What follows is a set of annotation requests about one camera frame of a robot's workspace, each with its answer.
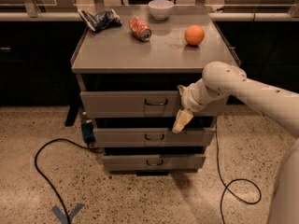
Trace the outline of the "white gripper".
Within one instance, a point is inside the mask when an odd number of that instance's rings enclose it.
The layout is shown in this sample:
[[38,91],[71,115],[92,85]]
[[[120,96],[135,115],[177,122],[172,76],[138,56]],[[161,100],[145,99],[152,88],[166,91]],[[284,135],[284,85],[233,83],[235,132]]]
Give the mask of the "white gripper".
[[218,98],[218,93],[210,89],[202,79],[189,86],[178,85],[178,93],[183,110],[180,109],[176,115],[173,133],[180,133],[192,120],[193,113],[203,110]]

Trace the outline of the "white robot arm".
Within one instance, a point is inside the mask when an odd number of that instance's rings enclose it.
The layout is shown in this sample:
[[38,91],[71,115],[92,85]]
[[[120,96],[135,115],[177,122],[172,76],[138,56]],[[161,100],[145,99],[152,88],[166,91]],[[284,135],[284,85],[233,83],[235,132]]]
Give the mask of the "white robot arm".
[[207,64],[198,81],[178,90],[181,109],[173,133],[209,103],[232,95],[296,138],[278,168],[267,224],[299,224],[299,94],[249,79],[241,68],[223,62]]

